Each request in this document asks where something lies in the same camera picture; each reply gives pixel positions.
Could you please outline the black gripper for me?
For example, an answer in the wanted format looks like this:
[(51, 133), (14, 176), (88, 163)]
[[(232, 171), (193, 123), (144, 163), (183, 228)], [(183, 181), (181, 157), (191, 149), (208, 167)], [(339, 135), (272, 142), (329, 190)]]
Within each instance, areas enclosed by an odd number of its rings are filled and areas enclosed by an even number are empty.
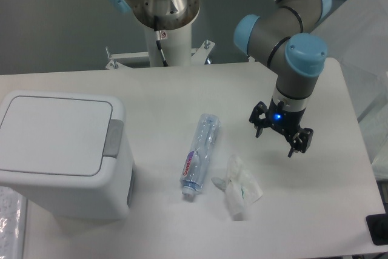
[(255, 137), (259, 138), (263, 129), (270, 127), (274, 131), (284, 136), (290, 144), (288, 157), (294, 153), (305, 153), (310, 147), (313, 138), (313, 129), (302, 128), (300, 126), (301, 119), (305, 113), (305, 109), (297, 112), (289, 112), (285, 110), (285, 105), (280, 102), (280, 106), (273, 101), (267, 107), (260, 101), (252, 110), (249, 122), (256, 129)]

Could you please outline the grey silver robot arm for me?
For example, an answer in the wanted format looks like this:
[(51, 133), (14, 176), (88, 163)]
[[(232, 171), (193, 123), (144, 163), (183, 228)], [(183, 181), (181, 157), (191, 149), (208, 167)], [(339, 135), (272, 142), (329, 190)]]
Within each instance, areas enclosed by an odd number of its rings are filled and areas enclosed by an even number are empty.
[[(144, 27), (153, 67), (192, 63), (191, 25), (199, 0), (109, 0), (120, 12), (132, 12)], [(240, 20), (233, 42), (246, 56), (277, 75), (269, 105), (258, 103), (249, 121), (257, 134), (271, 128), (304, 153), (313, 130), (301, 119), (327, 58), (327, 45), (311, 29), (330, 11), (332, 0), (274, 0), (277, 10), (268, 18), (247, 15)]]

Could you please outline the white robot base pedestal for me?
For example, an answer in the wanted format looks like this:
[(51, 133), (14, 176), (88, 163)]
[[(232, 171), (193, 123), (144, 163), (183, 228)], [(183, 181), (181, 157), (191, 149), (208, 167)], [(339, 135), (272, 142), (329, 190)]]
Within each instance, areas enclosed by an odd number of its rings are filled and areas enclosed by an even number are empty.
[(147, 62), (150, 67), (210, 64), (215, 43), (206, 39), (192, 47), (192, 24), (200, 10), (199, 0), (144, 0), (133, 8), (118, 0), (117, 8), (131, 11), (143, 28), (146, 52), (111, 54), (106, 49), (107, 69), (133, 67)]

